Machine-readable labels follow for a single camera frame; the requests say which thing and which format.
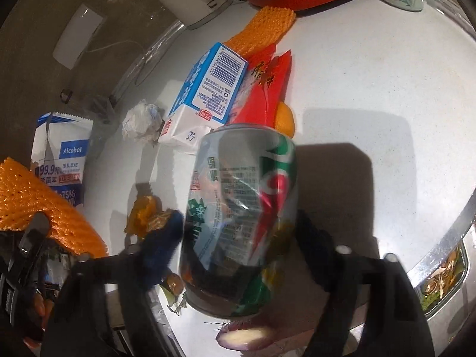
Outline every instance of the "barcode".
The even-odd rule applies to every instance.
[[[233,87],[238,78],[240,69],[240,63],[230,57],[230,55],[222,49],[210,70],[210,75]]]

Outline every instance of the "orange foam net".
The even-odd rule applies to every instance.
[[[0,164],[0,230],[22,231],[36,212],[48,216],[49,237],[76,255],[107,256],[106,245],[85,218],[27,168],[11,158]]]
[[[288,8],[264,7],[239,34],[223,43],[243,58],[277,42],[291,28],[296,14]]]

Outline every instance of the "onion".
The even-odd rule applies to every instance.
[[[425,285],[425,292],[424,292],[424,295],[430,295],[434,292],[437,292],[438,291],[438,282],[435,281],[434,279],[430,279],[428,281],[426,281],[426,285]]]
[[[237,328],[236,324],[232,323],[220,330],[216,340],[221,347],[226,349],[260,350],[273,343],[273,335],[273,330],[268,326]]]

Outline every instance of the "red onion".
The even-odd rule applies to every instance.
[[[260,350],[271,345],[274,331],[269,326],[247,327],[245,322],[232,322],[222,328],[217,335],[221,347],[231,350]]]

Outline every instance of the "orange fruit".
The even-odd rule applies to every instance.
[[[157,213],[154,196],[140,196],[134,201],[124,232],[144,238],[149,219]]]
[[[278,132],[285,134],[289,138],[294,137],[296,127],[294,126],[293,112],[284,102],[279,102],[278,107],[276,108],[274,128]]]

